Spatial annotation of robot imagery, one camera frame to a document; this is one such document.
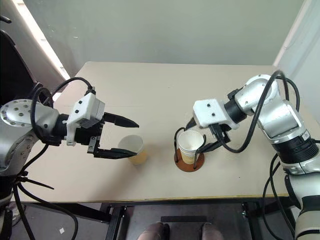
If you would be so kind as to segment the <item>black zip tie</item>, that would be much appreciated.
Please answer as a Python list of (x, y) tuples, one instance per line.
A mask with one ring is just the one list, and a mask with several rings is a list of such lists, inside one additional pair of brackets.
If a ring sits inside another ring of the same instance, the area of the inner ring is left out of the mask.
[(44, 187), (44, 188), (47, 188), (47, 189), (50, 189), (50, 190), (54, 190), (54, 188), (52, 186), (49, 186), (47, 184), (44, 184), (44, 183), (41, 183), (39, 181), (36, 181), (36, 180), (32, 180), (26, 176), (22, 176), (22, 175), (14, 175), (13, 176), (14, 178), (14, 181), (16, 184), (18, 183), (30, 183), (30, 184), (33, 184), (33, 185), (36, 185), (36, 186), (40, 186), (40, 187)]

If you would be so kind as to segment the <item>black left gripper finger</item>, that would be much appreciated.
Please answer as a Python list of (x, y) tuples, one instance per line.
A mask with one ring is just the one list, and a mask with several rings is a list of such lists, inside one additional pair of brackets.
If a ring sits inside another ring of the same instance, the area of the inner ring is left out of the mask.
[(96, 158), (102, 159), (124, 159), (136, 156), (137, 153), (121, 148), (100, 149), (95, 151)]
[(112, 123), (116, 126), (124, 127), (124, 128), (139, 128), (140, 127), (136, 122), (134, 122), (131, 119), (128, 119), (124, 116), (108, 113), (108, 112), (105, 112), (103, 114), (103, 120), (104, 120), (104, 122)]

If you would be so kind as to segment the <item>white printed paper cup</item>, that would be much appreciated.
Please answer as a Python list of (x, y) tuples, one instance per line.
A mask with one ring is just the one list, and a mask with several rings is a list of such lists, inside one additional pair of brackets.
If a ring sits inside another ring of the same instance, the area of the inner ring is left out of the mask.
[(201, 133), (194, 130), (182, 132), (177, 139), (178, 148), (184, 163), (192, 165), (195, 162), (196, 151), (205, 142)]

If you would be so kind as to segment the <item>dark rounded shape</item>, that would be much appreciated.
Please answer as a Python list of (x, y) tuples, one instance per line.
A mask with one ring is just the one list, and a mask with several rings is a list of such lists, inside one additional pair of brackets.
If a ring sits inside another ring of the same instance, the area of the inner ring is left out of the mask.
[(138, 236), (137, 240), (170, 240), (170, 226), (163, 222), (153, 223)]

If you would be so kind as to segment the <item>black table frame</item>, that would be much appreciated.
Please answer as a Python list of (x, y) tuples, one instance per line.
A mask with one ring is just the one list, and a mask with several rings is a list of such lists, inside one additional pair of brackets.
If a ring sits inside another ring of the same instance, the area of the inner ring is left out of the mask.
[(57, 202), (54, 206), (47, 206), (36, 200), (34, 202), (22, 201), (21, 204), (51, 212), (59, 212), (59, 209), (62, 208), (78, 218), (108, 224), (105, 240), (125, 240), (130, 222), (130, 211), (135, 206), (170, 205), (173, 207), (188, 206), (195, 209), (196, 205), (238, 204), (241, 205), (241, 214), (248, 220), (252, 240), (262, 238), (259, 219), (280, 212), (277, 201), (273, 197), (103, 202), (99, 210), (75, 202)]

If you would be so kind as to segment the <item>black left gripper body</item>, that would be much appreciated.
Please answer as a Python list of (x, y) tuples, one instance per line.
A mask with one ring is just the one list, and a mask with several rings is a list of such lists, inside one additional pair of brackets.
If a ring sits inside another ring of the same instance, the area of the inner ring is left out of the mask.
[(100, 149), (100, 140), (104, 127), (104, 121), (94, 124), (89, 128), (80, 127), (76, 129), (75, 142), (87, 146), (87, 153), (95, 158), (103, 158), (103, 151)]

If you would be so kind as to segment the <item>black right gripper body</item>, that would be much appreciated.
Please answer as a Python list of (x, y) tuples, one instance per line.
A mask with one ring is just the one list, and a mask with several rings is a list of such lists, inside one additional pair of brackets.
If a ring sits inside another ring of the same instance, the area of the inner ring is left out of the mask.
[(228, 135), (231, 128), (227, 124), (214, 123), (210, 124), (208, 128), (218, 142), (229, 143), (231, 141)]

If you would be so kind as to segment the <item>black flat base plate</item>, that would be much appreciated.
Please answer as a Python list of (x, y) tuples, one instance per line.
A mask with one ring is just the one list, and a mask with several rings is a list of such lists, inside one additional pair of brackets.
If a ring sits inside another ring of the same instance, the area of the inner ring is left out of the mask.
[(205, 223), (208, 218), (203, 215), (161, 216), (163, 223)]

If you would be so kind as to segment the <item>tan paper cup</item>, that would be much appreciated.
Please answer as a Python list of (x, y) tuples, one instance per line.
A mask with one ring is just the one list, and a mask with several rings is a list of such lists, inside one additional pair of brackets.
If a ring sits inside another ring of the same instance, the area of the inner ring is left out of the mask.
[(139, 135), (133, 134), (125, 136), (118, 143), (118, 148), (136, 153), (135, 156), (128, 158), (133, 165), (141, 165), (147, 160), (147, 152), (144, 141)]

